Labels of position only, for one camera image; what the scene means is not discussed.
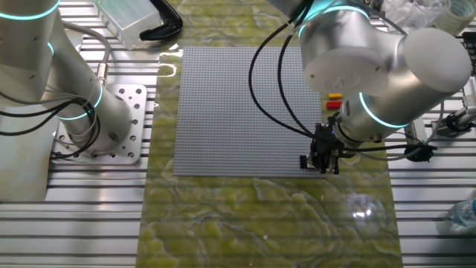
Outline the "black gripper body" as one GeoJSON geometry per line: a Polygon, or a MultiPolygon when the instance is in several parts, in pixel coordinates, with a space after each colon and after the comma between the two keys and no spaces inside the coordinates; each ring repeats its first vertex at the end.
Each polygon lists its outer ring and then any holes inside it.
{"type": "Polygon", "coordinates": [[[310,153],[331,153],[343,150],[344,144],[335,135],[334,123],[315,125],[310,153]]]}

